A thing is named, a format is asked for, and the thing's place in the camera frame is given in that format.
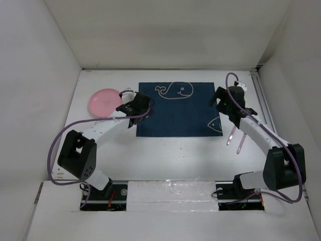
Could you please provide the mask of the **blue whale placemat cloth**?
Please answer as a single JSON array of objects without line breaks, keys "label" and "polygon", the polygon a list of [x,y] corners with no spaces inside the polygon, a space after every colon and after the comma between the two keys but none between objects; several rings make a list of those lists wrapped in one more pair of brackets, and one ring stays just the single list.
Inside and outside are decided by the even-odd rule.
[{"label": "blue whale placemat cloth", "polygon": [[220,137],[220,114],[209,106],[212,82],[146,82],[139,91],[152,98],[152,115],[137,125],[138,137]]}]

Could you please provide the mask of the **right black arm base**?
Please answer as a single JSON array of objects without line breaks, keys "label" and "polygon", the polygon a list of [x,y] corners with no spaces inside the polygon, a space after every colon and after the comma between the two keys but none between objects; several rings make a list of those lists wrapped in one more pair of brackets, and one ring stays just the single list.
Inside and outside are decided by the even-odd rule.
[{"label": "right black arm base", "polygon": [[232,181],[219,181],[212,197],[218,200],[219,211],[264,211],[264,203],[261,195],[253,195],[254,190],[236,190]]}]

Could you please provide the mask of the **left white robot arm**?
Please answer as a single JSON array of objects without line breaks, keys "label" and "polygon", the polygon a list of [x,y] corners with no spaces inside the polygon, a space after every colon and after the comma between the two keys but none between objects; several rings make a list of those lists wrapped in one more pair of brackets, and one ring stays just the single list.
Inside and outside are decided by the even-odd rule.
[{"label": "left white robot arm", "polygon": [[98,147],[151,115],[151,97],[137,91],[127,93],[128,102],[118,106],[110,116],[83,132],[69,131],[57,160],[60,167],[103,197],[109,196],[112,180],[96,167]]}]

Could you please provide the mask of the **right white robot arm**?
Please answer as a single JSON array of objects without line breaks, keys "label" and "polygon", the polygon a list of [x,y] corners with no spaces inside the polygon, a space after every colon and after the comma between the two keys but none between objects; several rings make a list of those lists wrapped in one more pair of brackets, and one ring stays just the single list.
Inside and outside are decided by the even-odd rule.
[{"label": "right white robot arm", "polygon": [[267,188],[272,191],[301,186],[306,182],[304,149],[290,144],[276,135],[258,117],[257,112],[245,107],[245,92],[239,86],[218,87],[209,105],[217,102],[218,112],[228,116],[236,128],[252,139],[266,156],[261,171],[237,174],[233,183],[239,190]]}]

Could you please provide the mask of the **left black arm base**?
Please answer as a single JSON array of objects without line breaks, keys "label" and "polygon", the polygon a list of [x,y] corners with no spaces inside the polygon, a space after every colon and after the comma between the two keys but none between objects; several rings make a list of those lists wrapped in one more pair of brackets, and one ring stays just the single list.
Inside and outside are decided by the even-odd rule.
[{"label": "left black arm base", "polygon": [[82,191],[81,211],[126,211],[128,181],[113,181],[106,193],[88,185],[79,185]]}]

